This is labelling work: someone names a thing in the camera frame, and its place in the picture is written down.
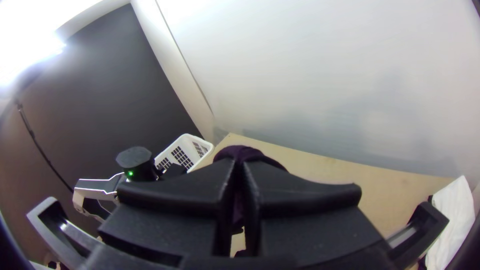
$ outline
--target white towel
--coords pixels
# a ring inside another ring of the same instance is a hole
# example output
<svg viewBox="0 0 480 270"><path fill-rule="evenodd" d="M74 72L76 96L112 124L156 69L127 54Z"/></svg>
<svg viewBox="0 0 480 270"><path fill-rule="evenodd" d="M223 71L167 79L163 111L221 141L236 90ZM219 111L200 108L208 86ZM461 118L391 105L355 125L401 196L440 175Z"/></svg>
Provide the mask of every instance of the white towel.
<svg viewBox="0 0 480 270"><path fill-rule="evenodd" d="M428 250L425 265L427 270L444 270L475 222L474 199L465 176L435 193L431 203L450 221Z"/></svg>

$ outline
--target white laundry basket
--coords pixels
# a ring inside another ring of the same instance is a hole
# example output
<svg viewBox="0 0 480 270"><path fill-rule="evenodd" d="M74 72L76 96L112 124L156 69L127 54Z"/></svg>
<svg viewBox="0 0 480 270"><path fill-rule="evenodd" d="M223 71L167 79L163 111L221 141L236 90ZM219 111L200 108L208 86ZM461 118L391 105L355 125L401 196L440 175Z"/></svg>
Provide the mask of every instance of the white laundry basket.
<svg viewBox="0 0 480 270"><path fill-rule="evenodd" d="M172 163L183 165L189 173L214 150L214 145L197 136L183 134L155 157L159 170L168 169Z"/></svg>

